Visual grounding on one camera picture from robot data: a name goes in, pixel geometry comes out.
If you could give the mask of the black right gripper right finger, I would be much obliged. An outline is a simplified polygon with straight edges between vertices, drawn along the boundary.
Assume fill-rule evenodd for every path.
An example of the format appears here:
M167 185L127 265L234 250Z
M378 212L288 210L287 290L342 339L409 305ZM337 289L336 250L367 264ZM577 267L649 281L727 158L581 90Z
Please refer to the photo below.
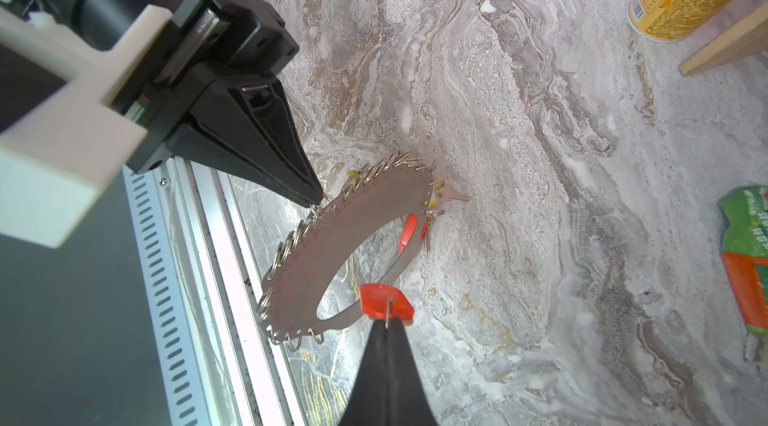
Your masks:
M437 424L399 318L388 323L388 424Z

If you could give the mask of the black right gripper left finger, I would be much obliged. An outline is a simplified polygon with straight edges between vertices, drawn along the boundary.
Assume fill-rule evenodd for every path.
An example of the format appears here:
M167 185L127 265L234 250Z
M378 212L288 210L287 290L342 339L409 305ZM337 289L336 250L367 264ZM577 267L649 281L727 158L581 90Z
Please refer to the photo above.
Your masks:
M386 338L385 321L375 320L339 425L387 424Z

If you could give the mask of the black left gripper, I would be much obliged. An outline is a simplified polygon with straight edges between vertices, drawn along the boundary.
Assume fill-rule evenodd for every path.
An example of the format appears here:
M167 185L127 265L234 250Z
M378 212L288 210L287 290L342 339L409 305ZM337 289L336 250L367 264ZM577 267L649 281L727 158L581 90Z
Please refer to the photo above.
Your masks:
M126 111L147 131L127 165L144 172L176 155L319 204L323 189L278 79L298 51L264 0L182 0Z

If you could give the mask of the red key tag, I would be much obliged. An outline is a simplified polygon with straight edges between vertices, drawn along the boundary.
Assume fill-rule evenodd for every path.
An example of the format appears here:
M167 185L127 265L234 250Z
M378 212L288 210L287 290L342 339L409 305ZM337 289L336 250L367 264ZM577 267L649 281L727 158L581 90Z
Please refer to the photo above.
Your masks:
M415 309L405 294L393 286L367 283L360 286L362 313L373 320L391 321L400 319L409 324L415 316Z
M425 224L423 225L420 233L421 245L426 251L430 250L430 239L429 239L430 225L431 225L431 219L427 217L425 219Z
M401 234L399 236L398 245L397 245L399 254L402 254L405 248L408 246L411 238L414 235L414 232L416 231L417 225L418 225L417 216L414 214L409 214L405 221L405 225L401 231Z

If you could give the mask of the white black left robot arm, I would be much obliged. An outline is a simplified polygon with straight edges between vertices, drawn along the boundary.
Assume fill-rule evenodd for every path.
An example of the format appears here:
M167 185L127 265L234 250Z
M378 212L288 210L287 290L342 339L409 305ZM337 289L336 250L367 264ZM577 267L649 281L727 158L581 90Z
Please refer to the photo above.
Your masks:
M301 146L279 73L299 47L264 0L12 0L46 12L104 52L148 6L171 14L113 108L148 134L128 160L137 173L179 156L258 183L304 207L322 186Z

